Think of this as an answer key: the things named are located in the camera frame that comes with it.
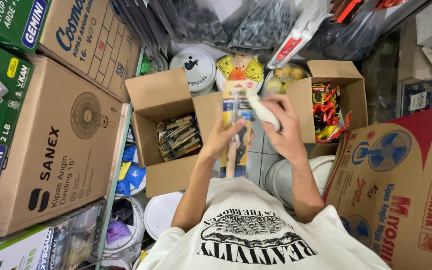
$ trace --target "tile floor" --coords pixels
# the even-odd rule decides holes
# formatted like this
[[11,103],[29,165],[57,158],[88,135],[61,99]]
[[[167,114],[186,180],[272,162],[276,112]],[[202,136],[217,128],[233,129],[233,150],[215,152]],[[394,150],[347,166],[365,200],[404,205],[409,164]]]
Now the tile floor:
[[[271,164],[275,161],[281,160],[284,157],[280,156],[268,145],[268,138],[265,134],[261,121],[255,117],[251,124],[256,138],[252,138],[252,146],[249,147],[248,165],[246,169],[246,178],[266,190],[264,180]],[[213,177],[219,177],[219,168],[221,161],[218,160],[213,168]]]

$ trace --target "caulk tube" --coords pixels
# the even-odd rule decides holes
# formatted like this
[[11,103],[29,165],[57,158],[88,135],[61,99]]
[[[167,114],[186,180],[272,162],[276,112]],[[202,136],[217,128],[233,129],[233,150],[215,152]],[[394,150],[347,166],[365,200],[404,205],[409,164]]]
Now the caulk tube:
[[293,28],[291,33],[284,40],[283,44],[279,47],[279,49],[273,54],[273,57],[269,60],[267,67],[269,69],[275,69],[276,66],[294,50],[295,47],[302,41],[301,40],[302,33],[300,30]]
[[301,42],[297,44],[296,47],[285,57],[285,59],[279,61],[279,64],[276,65],[277,68],[283,67],[286,63],[288,63],[291,58],[293,58],[301,49],[308,44],[308,42],[313,38],[313,34],[309,31],[303,31],[301,36]]

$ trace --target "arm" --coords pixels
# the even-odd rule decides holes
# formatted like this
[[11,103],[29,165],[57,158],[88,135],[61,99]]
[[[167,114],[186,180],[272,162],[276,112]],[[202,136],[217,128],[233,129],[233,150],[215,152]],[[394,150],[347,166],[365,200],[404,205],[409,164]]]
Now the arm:
[[201,222],[205,213],[209,180],[214,164],[221,157],[221,153],[228,146],[233,135],[237,134],[244,125],[246,120],[240,119],[225,131],[222,114],[218,117],[196,160],[188,188],[177,205],[171,227],[178,227],[188,232]]
[[[284,110],[277,103],[269,100],[279,102],[283,105]],[[294,212],[299,222],[308,223],[323,210],[325,204],[309,166],[306,149],[301,138],[299,118],[294,113],[287,95],[270,95],[263,103],[273,112],[283,127],[281,132],[276,132],[273,124],[262,123],[271,143],[292,165]]]

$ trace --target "white cloth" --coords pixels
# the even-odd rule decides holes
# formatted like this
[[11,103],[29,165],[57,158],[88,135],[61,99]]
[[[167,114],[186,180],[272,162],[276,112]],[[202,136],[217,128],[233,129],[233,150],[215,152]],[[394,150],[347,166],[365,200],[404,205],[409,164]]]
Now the white cloth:
[[165,230],[138,270],[389,269],[332,205],[303,224],[245,178],[213,178],[206,209],[189,232]]

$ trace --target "blue fan illustration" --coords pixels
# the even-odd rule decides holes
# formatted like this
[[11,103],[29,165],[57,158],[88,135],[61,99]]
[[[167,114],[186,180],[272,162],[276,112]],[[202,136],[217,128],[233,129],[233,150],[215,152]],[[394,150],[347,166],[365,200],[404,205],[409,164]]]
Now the blue fan illustration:
[[360,164],[363,158],[369,156],[371,169],[386,172],[403,162],[410,150],[411,136],[402,130],[394,130],[381,136],[371,149],[368,142],[360,143],[353,153],[353,163]]
[[360,215],[350,215],[348,218],[339,217],[339,219],[350,236],[367,247],[371,245],[371,228],[365,218]]

